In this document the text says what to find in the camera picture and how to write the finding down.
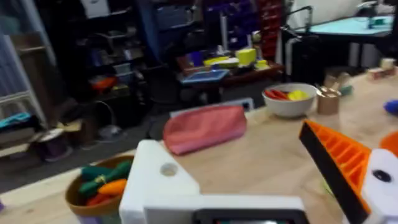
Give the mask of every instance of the pink pouch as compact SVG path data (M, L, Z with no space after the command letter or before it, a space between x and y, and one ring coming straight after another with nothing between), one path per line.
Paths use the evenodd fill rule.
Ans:
M241 137L246 131L242 106L209 106L167 121L163 139L176 155Z

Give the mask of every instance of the wooden table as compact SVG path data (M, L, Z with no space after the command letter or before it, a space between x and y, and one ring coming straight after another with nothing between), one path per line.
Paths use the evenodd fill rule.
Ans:
M398 128L398 119L383 109L398 94L398 76L374 83L362 76L352 83L354 94L342 99L339 115L319 116L312 110L308 117L377 147L383 136ZM337 202L321 186L322 177L298 139L302 120L280 119L266 108L247 117L248 130L242 138L177 157L201 191L298 195L311 223L341 223ZM63 193L78 173L76 169L0 195L8 206L0 212L0 223L77 223Z

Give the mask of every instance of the white plastic part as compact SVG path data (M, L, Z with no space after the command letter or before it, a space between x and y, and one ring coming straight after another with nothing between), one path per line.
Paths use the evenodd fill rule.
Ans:
M123 224L144 224L148 198L199 195L198 183L157 141L138 144L126 189L119 207Z
M381 170L391 181L378 179L374 172ZM386 149L373 149L368 161L361 195L371 214L364 223L397 223L398 220L398 158Z
M191 195L151 197L144 204L147 224L190 224L195 211L220 209L294 209L304 211L298 197L261 195Z
M110 13L107 0L80 0L85 7L87 18L108 16Z

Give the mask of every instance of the green cloth item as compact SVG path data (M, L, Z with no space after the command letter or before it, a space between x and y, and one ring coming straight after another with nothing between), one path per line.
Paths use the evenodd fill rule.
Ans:
M86 166L81 170L81 178L84 181L92 181L101 175L109 175L112 169L101 166Z
M97 194L97 190L105 183L126 179L130 173L132 161L124 161L118 164L108 175L100 175L90 182L86 182L79 188L79 193L86 198Z

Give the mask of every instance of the blue object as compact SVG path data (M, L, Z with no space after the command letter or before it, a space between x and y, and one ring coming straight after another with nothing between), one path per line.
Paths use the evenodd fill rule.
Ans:
M384 25L368 28L369 20L367 17L351 17L340 19L333 22L311 26L311 32L317 34L377 34L392 30L392 16L376 16L374 20L383 19ZM297 29L297 32L304 32L304 29Z
M14 124L15 122L22 122L30 118L29 113L19 113L14 116L10 116L6 119L0 120L0 128L6 127L10 124Z
M204 64L203 64L203 56L202 56L201 52L192 52L192 53L190 53L190 58L191 58L191 61L193 63L193 66L195 66L195 67L204 66Z
M223 79L228 72L229 70L227 69L212 70L210 72L196 72L183 79L181 82L183 84L218 82Z
M398 100L391 100L384 104L384 109L393 115L398 115Z

